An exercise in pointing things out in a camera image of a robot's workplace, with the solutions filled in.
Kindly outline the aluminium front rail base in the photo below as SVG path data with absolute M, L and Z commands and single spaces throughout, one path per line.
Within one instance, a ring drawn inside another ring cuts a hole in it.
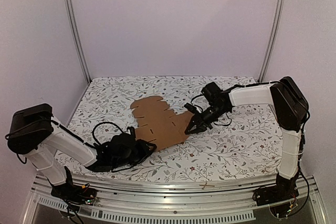
M 257 188 L 272 186 L 273 175 L 217 182 L 134 182 L 74 175 L 76 184 L 97 190 L 92 206 L 82 205 L 84 223 L 328 223 L 313 176 L 299 178 L 299 205 L 283 219 L 253 200 Z

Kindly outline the brown cardboard box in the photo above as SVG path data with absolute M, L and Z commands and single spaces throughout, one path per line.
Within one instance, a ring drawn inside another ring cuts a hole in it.
M 155 144 L 157 151 L 187 140 L 184 131 L 193 116 L 191 112 L 176 114 L 158 95 L 136 100 L 130 109 L 138 124 L 136 139 Z

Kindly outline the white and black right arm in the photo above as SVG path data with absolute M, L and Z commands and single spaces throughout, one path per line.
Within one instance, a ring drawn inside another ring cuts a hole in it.
M 291 77 L 279 81 L 235 85 L 222 90 L 215 82 L 207 84 L 201 95 L 208 101 L 208 108 L 199 112 L 196 106 L 186 103 L 192 118 L 185 134 L 203 133 L 233 107 L 250 104 L 267 104 L 274 110 L 282 131 L 282 155 L 276 184 L 254 191 L 257 205 L 268 205 L 298 196 L 296 180 L 302 174 L 300 160 L 305 145 L 305 124 L 310 118 L 309 104 Z

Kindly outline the right aluminium frame post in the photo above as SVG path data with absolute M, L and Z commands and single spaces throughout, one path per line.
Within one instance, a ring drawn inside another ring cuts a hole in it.
M 277 39 L 277 34 L 278 34 L 278 29 L 280 26 L 280 21 L 281 21 L 281 15 L 282 15 L 282 10 L 284 7 L 284 2 L 285 0 L 277 0 L 276 1 L 276 9 L 275 9 L 275 14 L 274 18 L 272 21 L 272 26 L 271 26 L 271 31 L 270 31 L 270 36 L 267 42 L 267 47 L 265 51 L 265 56 L 263 59 L 263 63 L 261 65 L 261 70 L 258 76 L 257 81 L 258 82 L 263 82 L 270 64 L 272 52 L 276 43 Z

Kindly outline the left aluminium frame post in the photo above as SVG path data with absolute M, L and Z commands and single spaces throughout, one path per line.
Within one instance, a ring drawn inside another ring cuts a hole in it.
M 77 22 L 76 22 L 74 6 L 72 3 L 72 0 L 64 0 L 64 2 L 65 2 L 66 13 L 67 13 L 68 20 L 69 20 L 70 31 L 72 34 L 75 50 L 76 50 L 76 53 L 79 59 L 80 67 L 81 67 L 86 83 L 90 84 L 92 82 L 92 78 L 89 72 L 87 61 L 85 59 L 85 54 L 83 51 L 80 34 L 79 34 Z

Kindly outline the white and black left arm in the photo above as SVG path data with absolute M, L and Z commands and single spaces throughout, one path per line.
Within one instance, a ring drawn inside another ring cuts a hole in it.
M 95 137 L 94 143 L 90 144 L 63 126 L 53 116 L 52 107 L 47 103 L 15 112 L 10 132 L 5 138 L 12 152 L 24 156 L 47 178 L 52 196 L 76 205 L 92 205 L 96 201 L 97 190 L 89 184 L 75 185 L 71 171 L 56 160 L 51 147 L 94 173 L 133 168 L 156 150 L 155 144 L 137 139 L 133 127 L 104 143 Z

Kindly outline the aluminium frame post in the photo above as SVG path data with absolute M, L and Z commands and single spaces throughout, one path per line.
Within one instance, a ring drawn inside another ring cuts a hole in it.
M 87 61 L 85 59 L 85 54 L 83 51 L 80 34 L 79 34 L 77 22 L 76 22 L 74 6 L 72 3 L 72 0 L 64 0 L 64 2 L 65 2 L 66 13 L 67 13 L 68 20 L 69 20 L 70 31 L 72 34 L 75 50 L 76 50 L 76 53 L 79 59 L 80 67 L 81 67 L 86 83 L 90 84 L 92 82 L 92 78 L 89 72 Z
M 281 21 L 281 15 L 282 15 L 282 10 L 284 7 L 284 2 L 285 0 L 277 0 L 276 1 L 276 9 L 275 9 L 275 14 L 274 18 L 272 21 L 272 26 L 271 26 L 271 31 L 270 31 L 270 36 L 267 42 L 267 47 L 265 51 L 265 56 L 263 59 L 263 63 L 261 65 L 261 70 L 258 76 L 257 81 L 258 82 L 263 82 L 270 64 L 272 52 L 276 43 L 277 39 L 277 34 L 278 34 L 278 29 L 280 26 L 280 21 Z

